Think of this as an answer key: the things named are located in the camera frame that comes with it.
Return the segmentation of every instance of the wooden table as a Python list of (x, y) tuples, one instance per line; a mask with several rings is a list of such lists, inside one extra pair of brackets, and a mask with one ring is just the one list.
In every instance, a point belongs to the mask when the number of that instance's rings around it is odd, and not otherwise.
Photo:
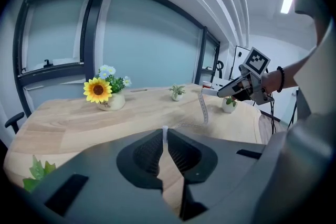
[[(203, 123), (197, 94), (201, 87), (186, 86), (179, 102), (171, 99), (168, 88), (125, 91), (125, 106), (117, 112), (101, 111), (85, 99), (52, 100), (43, 103), (23, 124), (12, 142), (4, 162), (8, 178), (23, 187), (23, 178), (32, 177), (32, 156), (59, 167), (82, 150), (134, 133), (172, 127), (180, 122)], [(209, 114), (205, 127), (193, 132), (233, 141), (261, 144), (255, 107), (238, 101), (232, 114), (224, 113), (222, 99), (203, 95)], [(167, 153), (160, 159), (159, 178), (163, 180), (165, 200), (178, 208), (183, 177)]]

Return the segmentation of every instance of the green leaf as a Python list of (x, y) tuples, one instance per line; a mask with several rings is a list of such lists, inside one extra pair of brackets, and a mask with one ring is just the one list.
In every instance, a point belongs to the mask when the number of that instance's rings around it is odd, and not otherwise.
[(33, 155), (33, 166), (29, 168), (32, 176), (34, 176), (35, 179), (41, 180), (44, 176), (44, 169), (42, 167), (41, 161), (37, 161), (35, 155)]
[(23, 181), (24, 189), (30, 193), (40, 183), (40, 180), (36, 180), (32, 178), (24, 178), (22, 181)]
[(50, 174), (55, 169), (56, 169), (56, 164), (50, 164), (48, 163), (48, 161), (46, 161), (46, 164), (44, 166), (44, 176)]

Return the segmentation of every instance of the small potted plant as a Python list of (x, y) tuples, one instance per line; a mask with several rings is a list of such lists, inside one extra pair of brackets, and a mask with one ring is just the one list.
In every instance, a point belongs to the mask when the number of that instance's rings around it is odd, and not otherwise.
[(182, 99), (182, 94), (185, 93), (185, 90), (183, 90), (184, 86), (178, 86), (174, 84), (169, 90), (172, 92), (172, 99), (174, 101), (179, 101)]
[(114, 76), (116, 69), (103, 65), (98, 69), (98, 74), (84, 83), (86, 100), (96, 102), (98, 108), (106, 111), (116, 111), (125, 105), (125, 96), (122, 90), (130, 86), (129, 77), (117, 78)]
[(223, 98), (222, 108), (226, 113), (232, 113), (237, 107), (237, 102), (231, 96)]

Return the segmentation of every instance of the wrist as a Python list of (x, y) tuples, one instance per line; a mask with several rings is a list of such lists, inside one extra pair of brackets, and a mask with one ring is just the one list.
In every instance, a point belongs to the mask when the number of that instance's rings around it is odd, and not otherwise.
[(281, 72), (280, 70), (266, 73), (261, 78), (261, 86), (265, 88), (267, 94), (277, 91), (281, 85)]

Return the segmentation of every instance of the yellow sunflower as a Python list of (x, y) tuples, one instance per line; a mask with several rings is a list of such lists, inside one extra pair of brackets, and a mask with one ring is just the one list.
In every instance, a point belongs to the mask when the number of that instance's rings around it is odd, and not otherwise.
[(87, 95), (86, 100), (91, 102), (108, 101), (112, 96), (112, 86), (108, 81), (101, 78), (89, 79), (89, 82), (84, 82), (84, 95)]

